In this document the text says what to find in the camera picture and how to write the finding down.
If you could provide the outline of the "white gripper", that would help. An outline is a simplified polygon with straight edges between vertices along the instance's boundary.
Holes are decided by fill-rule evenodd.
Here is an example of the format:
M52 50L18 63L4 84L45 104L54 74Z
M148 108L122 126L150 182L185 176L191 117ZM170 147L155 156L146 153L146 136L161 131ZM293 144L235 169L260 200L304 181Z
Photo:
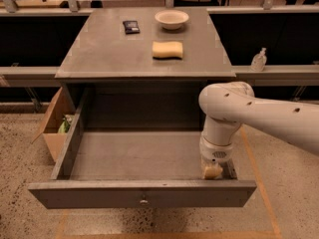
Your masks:
M215 179L223 172L220 163L228 162L231 158L232 144L217 145L209 142L201 135L199 140L199 151L202 157L202 178Z

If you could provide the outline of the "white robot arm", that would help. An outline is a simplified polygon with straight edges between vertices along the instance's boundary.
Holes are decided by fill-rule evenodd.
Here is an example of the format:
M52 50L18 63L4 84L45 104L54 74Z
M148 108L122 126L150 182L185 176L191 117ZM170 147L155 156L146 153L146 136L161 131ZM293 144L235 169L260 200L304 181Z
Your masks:
M319 154L319 106L259 99L244 82L212 84L199 94L205 114L200 136L202 176L221 175L221 165L230 160L232 138L244 124Z

